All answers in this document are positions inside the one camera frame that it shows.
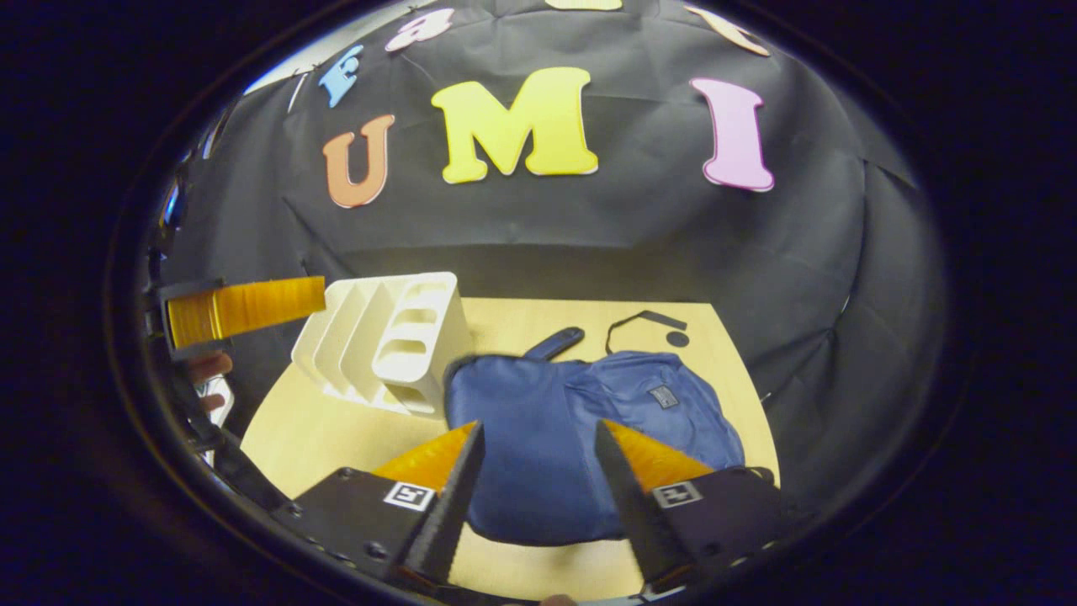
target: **backpack label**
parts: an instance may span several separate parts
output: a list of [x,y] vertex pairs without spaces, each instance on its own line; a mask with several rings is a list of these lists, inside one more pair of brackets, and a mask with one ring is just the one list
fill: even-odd
[[647,392],[647,394],[654,396],[655,400],[658,401],[658,405],[662,407],[662,409],[672,408],[681,404],[676,399],[676,396],[673,395],[673,392],[670,392],[670,389],[665,385],[659,385],[658,387]]

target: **black fabric backdrop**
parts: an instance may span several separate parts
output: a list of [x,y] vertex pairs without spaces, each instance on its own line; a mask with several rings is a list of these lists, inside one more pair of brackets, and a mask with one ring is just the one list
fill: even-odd
[[[401,25],[446,6],[449,30],[383,51]],[[927,200],[870,114],[769,41],[770,57],[743,51],[679,2],[561,12],[542,0],[458,1],[417,15],[358,41],[358,81],[334,109],[317,82],[335,57],[297,93],[300,75],[238,103],[211,156],[195,155],[165,278],[451,270],[465,296],[710,301],[764,398],[783,488],[823,505],[868,481],[915,423],[947,324]],[[530,73],[559,66],[591,75],[583,118],[598,171],[540,177],[520,163],[508,177],[491,168],[446,183],[434,93],[476,80],[507,107]],[[773,189],[703,177],[713,139],[688,84],[699,76],[763,97]],[[322,146],[386,113],[396,121],[384,189],[367,206],[336,206]],[[356,136],[355,180],[365,149]],[[302,324],[234,339],[232,429],[246,429]]]

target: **light wood tabletop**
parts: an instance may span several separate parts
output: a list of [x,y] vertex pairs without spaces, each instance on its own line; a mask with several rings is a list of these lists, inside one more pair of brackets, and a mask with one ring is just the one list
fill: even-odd
[[[687,323],[689,343],[670,346],[669,327],[637,320],[614,330],[614,352],[670,352],[714,387],[722,413],[740,435],[745,464],[771,469],[778,456],[747,370],[707,302],[634,302],[463,297],[479,354],[521,355],[553,334],[587,334],[557,361],[593,362],[605,355],[610,325],[651,310]],[[242,449],[289,497],[336,469],[373,470],[447,431],[444,421],[407,417],[323,394],[295,365],[281,375],[243,437]],[[542,600],[567,593],[577,601],[638,593],[643,584],[627,540],[564,547],[522,547],[487,540],[465,524],[449,581],[487,593]]]

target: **white file holder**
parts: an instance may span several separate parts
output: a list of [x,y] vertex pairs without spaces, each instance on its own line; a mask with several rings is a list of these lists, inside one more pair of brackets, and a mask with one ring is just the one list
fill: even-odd
[[445,369],[472,348],[457,276],[422,273],[407,281],[396,301],[374,356],[374,375],[409,413],[444,419]]
[[444,419],[442,376],[472,352],[448,271],[337,280],[304,326],[292,362],[330,396]]

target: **black background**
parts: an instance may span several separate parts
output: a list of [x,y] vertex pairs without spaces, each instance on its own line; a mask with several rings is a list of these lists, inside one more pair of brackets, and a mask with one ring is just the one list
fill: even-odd
[[[981,254],[978,368],[948,439],[881,515],[780,583],[795,603],[1071,600],[1073,398],[1062,296],[1074,224],[1063,112],[1072,17],[978,4],[761,2],[870,75],[948,158]],[[125,431],[101,342],[101,281],[123,192],[167,125],[313,2],[164,2],[4,17],[4,201],[19,376],[6,406],[6,597],[30,603],[294,603],[277,572],[159,475]],[[241,80],[288,54],[248,66]],[[221,99],[237,90],[220,90]],[[353,596],[362,600],[362,596]]]

